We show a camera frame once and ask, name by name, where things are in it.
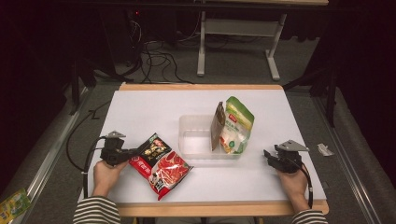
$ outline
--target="person's left hand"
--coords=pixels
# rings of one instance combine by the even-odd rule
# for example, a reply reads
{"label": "person's left hand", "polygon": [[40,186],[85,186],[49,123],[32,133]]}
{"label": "person's left hand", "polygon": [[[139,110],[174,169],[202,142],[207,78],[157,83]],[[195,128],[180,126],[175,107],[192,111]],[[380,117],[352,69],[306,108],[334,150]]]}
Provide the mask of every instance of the person's left hand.
{"label": "person's left hand", "polygon": [[107,194],[119,180],[122,169],[128,164],[128,161],[116,166],[110,166],[105,161],[99,161],[93,167],[94,188],[92,196],[107,197]]}

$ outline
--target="dark background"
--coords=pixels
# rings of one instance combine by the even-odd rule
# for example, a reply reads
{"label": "dark background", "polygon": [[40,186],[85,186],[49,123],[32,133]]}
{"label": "dark background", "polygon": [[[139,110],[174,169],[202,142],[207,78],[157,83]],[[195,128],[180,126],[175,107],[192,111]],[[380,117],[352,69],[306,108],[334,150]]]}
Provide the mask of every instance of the dark background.
{"label": "dark background", "polygon": [[[366,0],[358,4],[352,0],[331,0],[329,4],[329,7],[344,6],[363,6],[366,13],[359,14],[363,15],[361,17],[344,15],[333,21],[329,20],[328,15],[290,14],[281,38],[289,39],[297,35],[304,41],[321,37],[306,73],[326,66],[334,49],[343,44],[347,46],[341,49],[343,60],[336,70],[338,87],[370,148],[395,185],[396,153],[392,151],[392,140],[396,139],[393,92],[396,7],[392,1],[377,3]],[[111,26],[112,20],[123,23],[124,14],[119,16],[108,11],[101,16],[97,10],[72,12],[70,8],[56,6],[50,0],[17,0],[0,5],[1,125],[3,139],[6,140],[0,150],[3,160],[0,165],[1,191],[64,105],[64,89],[70,83],[74,62],[89,58],[94,64],[89,63],[86,67],[93,69],[97,65],[114,71],[114,63],[123,63],[124,59],[127,61],[134,57],[115,50],[123,48],[116,43],[125,43],[126,48],[134,47],[129,46],[125,36],[119,36],[118,40],[109,40],[106,36],[108,32],[127,34],[128,27],[121,27],[118,31],[107,29],[105,32],[109,21],[101,21],[106,15],[110,20],[108,26]],[[146,31],[173,45],[176,44],[176,30],[187,35],[196,22],[194,11],[146,9],[141,12],[139,20]],[[212,16],[248,18],[262,15],[214,13]],[[87,26],[78,21],[91,24]],[[80,32],[66,32],[65,27]],[[349,35],[351,38],[348,39],[345,38],[349,34],[347,30],[356,33]],[[100,57],[92,56],[92,50],[98,50],[93,55]]]}

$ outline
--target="plastic container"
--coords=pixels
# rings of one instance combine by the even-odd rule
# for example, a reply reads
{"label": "plastic container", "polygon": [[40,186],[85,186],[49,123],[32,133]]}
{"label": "plastic container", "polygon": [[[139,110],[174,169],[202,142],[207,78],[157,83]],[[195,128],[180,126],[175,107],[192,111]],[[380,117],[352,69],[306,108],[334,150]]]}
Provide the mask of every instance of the plastic container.
{"label": "plastic container", "polygon": [[220,143],[212,151],[210,124],[214,115],[184,115],[179,119],[178,147],[185,160],[236,160],[241,154],[227,154]]}

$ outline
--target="desk foot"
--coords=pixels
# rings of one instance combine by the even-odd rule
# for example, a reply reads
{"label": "desk foot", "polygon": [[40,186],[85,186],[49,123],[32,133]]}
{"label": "desk foot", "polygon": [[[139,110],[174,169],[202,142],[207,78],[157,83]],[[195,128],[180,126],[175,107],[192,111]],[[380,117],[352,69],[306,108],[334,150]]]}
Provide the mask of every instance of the desk foot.
{"label": "desk foot", "polygon": [[273,78],[273,81],[279,81],[280,76],[279,76],[279,73],[277,72],[274,57],[270,57],[269,54],[270,54],[270,51],[267,49],[265,51],[265,58],[267,59],[268,66],[270,67],[271,76]]}
{"label": "desk foot", "polygon": [[203,77],[205,75],[205,54],[199,53],[198,54],[198,71],[197,76]]}

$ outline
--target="hand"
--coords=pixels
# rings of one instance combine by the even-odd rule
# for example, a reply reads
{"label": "hand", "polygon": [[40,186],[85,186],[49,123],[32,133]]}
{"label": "hand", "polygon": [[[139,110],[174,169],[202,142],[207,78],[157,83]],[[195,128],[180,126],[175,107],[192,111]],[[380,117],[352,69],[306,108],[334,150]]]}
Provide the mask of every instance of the hand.
{"label": "hand", "polygon": [[128,164],[128,161],[116,166],[110,166],[105,161],[99,161],[93,167],[94,188],[92,196],[107,197],[107,194],[119,180],[122,169]]}
{"label": "hand", "polygon": [[308,202],[305,198],[307,180],[304,173],[301,170],[298,170],[294,174],[282,173],[278,170],[276,171],[280,178],[280,182],[282,183],[283,190],[285,190],[289,200],[291,201],[294,212],[299,213],[309,209]]}

